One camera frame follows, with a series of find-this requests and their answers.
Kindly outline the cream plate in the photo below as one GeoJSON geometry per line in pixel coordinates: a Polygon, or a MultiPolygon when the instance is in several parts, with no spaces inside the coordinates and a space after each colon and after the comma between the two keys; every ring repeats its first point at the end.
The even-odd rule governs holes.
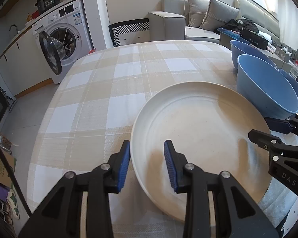
{"type": "Polygon", "coordinates": [[[206,172],[230,172],[255,202],[271,183],[268,153],[248,133],[270,130],[259,111],[239,93],[209,82],[184,82],[154,95],[133,125],[131,158],[142,189],[164,213],[184,221],[186,195],[170,185],[164,142],[206,172]]]}

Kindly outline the blue bowl back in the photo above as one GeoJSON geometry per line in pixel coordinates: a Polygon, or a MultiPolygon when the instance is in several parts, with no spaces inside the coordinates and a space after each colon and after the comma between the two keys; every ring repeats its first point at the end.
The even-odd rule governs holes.
{"type": "Polygon", "coordinates": [[[242,54],[253,55],[255,57],[261,58],[262,60],[271,64],[273,67],[277,68],[276,64],[259,49],[238,40],[231,40],[230,44],[231,57],[235,69],[238,69],[237,58],[242,54]]]}

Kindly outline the beige checked tablecloth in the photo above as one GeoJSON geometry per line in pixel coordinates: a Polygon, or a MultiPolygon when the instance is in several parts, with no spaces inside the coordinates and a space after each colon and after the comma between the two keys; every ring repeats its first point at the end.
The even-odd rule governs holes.
{"type": "MultiPolygon", "coordinates": [[[[79,59],[61,82],[40,126],[28,172],[32,211],[67,172],[86,173],[107,162],[130,139],[134,120],[153,95],[184,81],[236,90],[231,51],[205,41],[127,45],[79,59]]],[[[274,227],[298,197],[273,179],[259,206],[274,227]]],[[[183,224],[145,195],[130,164],[125,187],[110,195],[114,237],[182,237],[183,224]]]]}

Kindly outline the plastic water bottle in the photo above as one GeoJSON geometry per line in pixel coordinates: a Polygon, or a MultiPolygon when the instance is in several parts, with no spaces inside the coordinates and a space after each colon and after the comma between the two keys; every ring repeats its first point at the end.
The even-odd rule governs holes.
{"type": "Polygon", "coordinates": [[[296,80],[298,77],[298,60],[296,60],[290,69],[290,75],[296,80]]]}

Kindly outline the tissue box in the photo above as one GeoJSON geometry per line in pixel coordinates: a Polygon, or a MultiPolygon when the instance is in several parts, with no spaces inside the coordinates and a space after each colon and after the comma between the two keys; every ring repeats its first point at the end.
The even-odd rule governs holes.
{"type": "Polygon", "coordinates": [[[286,63],[288,63],[292,57],[292,52],[293,49],[289,46],[276,47],[275,50],[275,54],[286,63]]]}

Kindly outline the black storage box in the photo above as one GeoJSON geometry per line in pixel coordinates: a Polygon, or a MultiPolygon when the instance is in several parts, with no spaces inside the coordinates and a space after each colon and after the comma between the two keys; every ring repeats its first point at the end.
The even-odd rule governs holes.
{"type": "Polygon", "coordinates": [[[240,37],[262,50],[266,50],[269,44],[269,41],[266,40],[264,37],[245,28],[242,28],[240,37]]]}

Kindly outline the grey drawer cabinet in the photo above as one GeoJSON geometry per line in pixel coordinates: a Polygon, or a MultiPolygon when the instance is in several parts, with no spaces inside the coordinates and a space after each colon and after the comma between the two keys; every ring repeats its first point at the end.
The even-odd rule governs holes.
{"type": "MultiPolygon", "coordinates": [[[[220,44],[220,45],[225,46],[226,48],[228,48],[228,49],[231,50],[231,44],[230,44],[230,41],[228,41],[228,40],[226,40],[223,44],[220,44]]],[[[269,51],[262,50],[260,48],[257,48],[257,49],[259,49],[262,53],[264,53],[267,57],[269,57],[276,64],[277,68],[282,68],[282,69],[284,69],[287,72],[290,71],[290,69],[292,67],[292,64],[293,64],[291,62],[291,60],[288,63],[286,63],[282,59],[280,59],[276,54],[272,54],[269,51]]]]}

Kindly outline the black jacket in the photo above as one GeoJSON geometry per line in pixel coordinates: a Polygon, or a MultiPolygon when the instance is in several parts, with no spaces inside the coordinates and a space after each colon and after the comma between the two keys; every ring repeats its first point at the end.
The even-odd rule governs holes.
{"type": "Polygon", "coordinates": [[[259,33],[259,29],[255,22],[249,19],[231,19],[229,22],[221,26],[222,29],[240,32],[245,29],[254,33],[259,33]]]}

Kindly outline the cardboard box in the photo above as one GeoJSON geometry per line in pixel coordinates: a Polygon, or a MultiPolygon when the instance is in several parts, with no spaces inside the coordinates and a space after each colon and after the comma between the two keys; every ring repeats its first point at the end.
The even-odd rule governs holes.
{"type": "MultiPolygon", "coordinates": [[[[15,166],[16,166],[16,158],[14,158],[12,155],[8,154],[7,152],[2,151],[7,159],[7,162],[9,163],[12,171],[14,172],[15,166]]],[[[10,177],[8,176],[8,172],[2,163],[0,159],[0,184],[2,184],[5,187],[11,188],[12,187],[12,181],[10,177]]]]}

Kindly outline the grey cushion right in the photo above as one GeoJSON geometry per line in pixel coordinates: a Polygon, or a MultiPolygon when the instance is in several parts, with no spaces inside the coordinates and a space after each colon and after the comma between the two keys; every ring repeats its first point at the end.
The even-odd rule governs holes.
{"type": "Polygon", "coordinates": [[[236,20],[239,13],[240,9],[220,0],[209,0],[208,9],[200,28],[207,31],[217,30],[219,27],[227,24],[230,20],[236,20]]]}

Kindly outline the grey cushion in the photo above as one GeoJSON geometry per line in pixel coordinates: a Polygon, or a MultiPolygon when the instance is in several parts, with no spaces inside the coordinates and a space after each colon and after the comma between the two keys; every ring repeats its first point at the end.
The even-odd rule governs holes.
{"type": "Polygon", "coordinates": [[[200,27],[209,7],[209,0],[187,0],[189,5],[189,23],[191,27],[200,27]]]}
{"type": "Polygon", "coordinates": [[[207,31],[217,30],[219,27],[227,24],[230,20],[236,20],[239,13],[240,9],[220,0],[209,0],[208,9],[200,28],[207,31]]]}

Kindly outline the black patterned chair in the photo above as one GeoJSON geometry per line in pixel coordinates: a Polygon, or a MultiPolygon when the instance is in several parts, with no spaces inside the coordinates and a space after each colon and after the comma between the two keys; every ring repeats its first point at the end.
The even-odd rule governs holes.
{"type": "Polygon", "coordinates": [[[114,47],[150,41],[148,18],[133,19],[109,25],[114,47]]]}

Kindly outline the white washing machine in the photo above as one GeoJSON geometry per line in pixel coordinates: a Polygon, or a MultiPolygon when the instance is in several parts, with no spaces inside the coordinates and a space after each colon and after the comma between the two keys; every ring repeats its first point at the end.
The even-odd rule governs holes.
{"type": "Polygon", "coordinates": [[[93,49],[82,0],[49,12],[32,25],[32,33],[54,84],[93,49]]]}

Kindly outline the grey sofa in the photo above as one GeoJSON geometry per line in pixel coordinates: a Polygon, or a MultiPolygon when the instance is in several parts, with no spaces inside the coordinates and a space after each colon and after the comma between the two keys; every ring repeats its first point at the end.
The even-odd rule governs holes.
{"type": "Polygon", "coordinates": [[[220,35],[189,23],[187,0],[161,0],[162,11],[148,13],[150,40],[193,40],[219,43],[220,35]]]}

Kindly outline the grey cushion left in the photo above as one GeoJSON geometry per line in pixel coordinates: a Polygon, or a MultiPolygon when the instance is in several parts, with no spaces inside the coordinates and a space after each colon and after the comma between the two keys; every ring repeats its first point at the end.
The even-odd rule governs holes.
{"type": "Polygon", "coordinates": [[[191,27],[200,27],[209,7],[209,0],[187,0],[189,5],[189,23],[191,27]]]}

